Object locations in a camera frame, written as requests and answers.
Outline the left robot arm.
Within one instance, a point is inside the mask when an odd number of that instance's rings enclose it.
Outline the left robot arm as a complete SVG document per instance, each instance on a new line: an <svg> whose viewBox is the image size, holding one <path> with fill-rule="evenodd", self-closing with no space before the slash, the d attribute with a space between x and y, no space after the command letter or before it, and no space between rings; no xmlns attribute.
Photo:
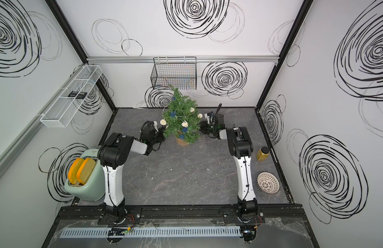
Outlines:
<svg viewBox="0 0 383 248"><path fill-rule="evenodd" d="M158 151L154 145L165 141L167 124L157 126L156 121L146 121L140 130L140 137L114 132L98 150L98 161L103 167L105 179L104 212L118 222L126 217L122 190L122 171L130 153L144 156Z"/></svg>

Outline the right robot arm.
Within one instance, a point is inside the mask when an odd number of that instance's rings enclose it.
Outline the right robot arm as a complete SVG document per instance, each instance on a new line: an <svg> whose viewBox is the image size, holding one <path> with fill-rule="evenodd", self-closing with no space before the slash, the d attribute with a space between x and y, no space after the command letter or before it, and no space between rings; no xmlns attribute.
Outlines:
<svg viewBox="0 0 383 248"><path fill-rule="evenodd" d="M218 113L205 113L205 120L200 124L200 132L212 135L218 140L226 140L230 155L234 158L238 176L238 216L256 213L258 203L252 185L251 157L253 144L246 127L226 128L224 115Z"/></svg>

